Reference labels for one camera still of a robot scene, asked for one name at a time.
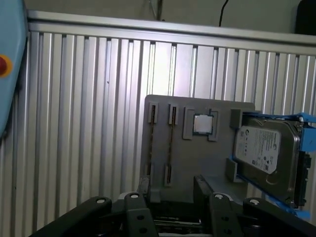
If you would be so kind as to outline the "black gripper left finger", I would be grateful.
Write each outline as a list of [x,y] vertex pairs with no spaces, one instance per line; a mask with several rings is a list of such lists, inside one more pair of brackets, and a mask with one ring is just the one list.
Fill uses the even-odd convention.
[[34,237],[157,237],[151,211],[150,177],[140,178],[136,192],[92,197],[34,232]]

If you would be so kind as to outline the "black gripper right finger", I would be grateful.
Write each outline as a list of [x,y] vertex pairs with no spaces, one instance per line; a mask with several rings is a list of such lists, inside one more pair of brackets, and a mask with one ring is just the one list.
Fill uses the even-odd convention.
[[204,228],[214,237],[314,237],[314,225],[261,198],[237,204],[194,177],[194,204]]

